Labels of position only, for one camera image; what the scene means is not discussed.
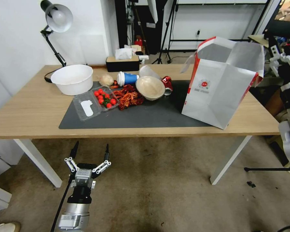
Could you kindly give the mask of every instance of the black mat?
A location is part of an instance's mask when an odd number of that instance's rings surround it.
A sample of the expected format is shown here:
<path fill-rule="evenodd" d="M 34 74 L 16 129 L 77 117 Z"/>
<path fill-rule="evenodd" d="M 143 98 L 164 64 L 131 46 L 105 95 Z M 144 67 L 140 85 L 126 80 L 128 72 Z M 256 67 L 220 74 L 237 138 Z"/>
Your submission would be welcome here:
<path fill-rule="evenodd" d="M 120 111 L 118 108 L 86 121 L 81 121 L 71 102 L 60 129 L 86 128 L 146 128 L 146 127 L 204 127 L 210 126 L 181 114 L 189 81 L 173 81 L 173 93 L 157 101 L 145 100 L 142 105 L 132 106 Z"/>

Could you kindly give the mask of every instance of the power outlet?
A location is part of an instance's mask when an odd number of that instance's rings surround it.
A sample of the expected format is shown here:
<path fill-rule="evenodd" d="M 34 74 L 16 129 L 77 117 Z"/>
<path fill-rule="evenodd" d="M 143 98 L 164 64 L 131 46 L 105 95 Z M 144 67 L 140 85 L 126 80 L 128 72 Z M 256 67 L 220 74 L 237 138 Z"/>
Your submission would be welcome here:
<path fill-rule="evenodd" d="M 198 38 L 200 35 L 200 29 L 196 32 L 196 37 Z"/>

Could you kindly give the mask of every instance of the red stripe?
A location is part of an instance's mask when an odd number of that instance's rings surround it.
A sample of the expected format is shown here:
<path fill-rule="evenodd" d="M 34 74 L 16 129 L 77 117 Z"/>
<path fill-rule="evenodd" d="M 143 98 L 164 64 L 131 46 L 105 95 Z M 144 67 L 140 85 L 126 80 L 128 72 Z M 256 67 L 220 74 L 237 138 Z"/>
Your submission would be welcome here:
<path fill-rule="evenodd" d="M 210 41 L 210 40 L 212 40 L 212 39 L 215 39 L 215 38 L 216 38 L 216 36 L 214 36 L 214 37 L 212 37 L 212 38 L 209 38 L 209 39 L 207 39 L 207 40 L 204 40 L 202 43 L 199 44 L 199 46 L 201 46 L 202 44 L 204 44 L 204 43 L 206 43 L 206 42 L 208 42 L 208 41 Z"/>
<path fill-rule="evenodd" d="M 255 76 L 254 76 L 253 79 L 251 80 L 249 86 L 247 87 L 247 89 L 246 89 L 245 93 L 243 94 L 243 96 L 242 96 L 241 100 L 239 101 L 239 103 L 242 102 L 243 98 L 246 96 L 246 93 L 249 91 L 250 87 L 253 85 L 253 83 L 255 82 L 255 80 L 257 79 L 258 76 L 259 76 L 259 73 L 256 72 Z"/>
<path fill-rule="evenodd" d="M 191 86 L 192 86 L 192 83 L 193 83 L 193 80 L 194 80 L 194 76 L 196 75 L 199 63 L 200 63 L 200 59 L 198 58 L 198 54 L 196 54 L 195 55 L 195 60 L 194 60 L 194 65 L 193 65 L 193 71 L 192 71 L 192 75 L 191 75 L 191 78 L 190 78 L 188 93 L 190 93 L 190 89 L 191 89 Z"/>

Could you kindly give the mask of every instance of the blue paper cup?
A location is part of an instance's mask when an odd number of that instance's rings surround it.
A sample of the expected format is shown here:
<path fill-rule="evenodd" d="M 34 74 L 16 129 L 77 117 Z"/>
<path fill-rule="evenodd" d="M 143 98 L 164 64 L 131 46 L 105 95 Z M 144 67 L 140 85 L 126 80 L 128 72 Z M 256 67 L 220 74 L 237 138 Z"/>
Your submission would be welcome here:
<path fill-rule="evenodd" d="M 120 86 L 127 84 L 135 84 L 136 80 L 139 79 L 139 75 L 130 74 L 126 72 L 119 72 L 117 74 L 117 82 Z"/>

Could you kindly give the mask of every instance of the black box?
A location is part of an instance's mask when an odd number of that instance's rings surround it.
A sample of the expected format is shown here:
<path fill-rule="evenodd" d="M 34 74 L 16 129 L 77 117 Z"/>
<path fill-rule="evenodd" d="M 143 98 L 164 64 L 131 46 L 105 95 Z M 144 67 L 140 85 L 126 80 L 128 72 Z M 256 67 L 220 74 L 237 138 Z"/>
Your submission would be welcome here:
<path fill-rule="evenodd" d="M 138 71 L 140 69 L 139 56 L 134 55 L 131 59 L 126 60 L 116 60 L 114 56 L 108 56 L 106 67 L 108 72 Z"/>

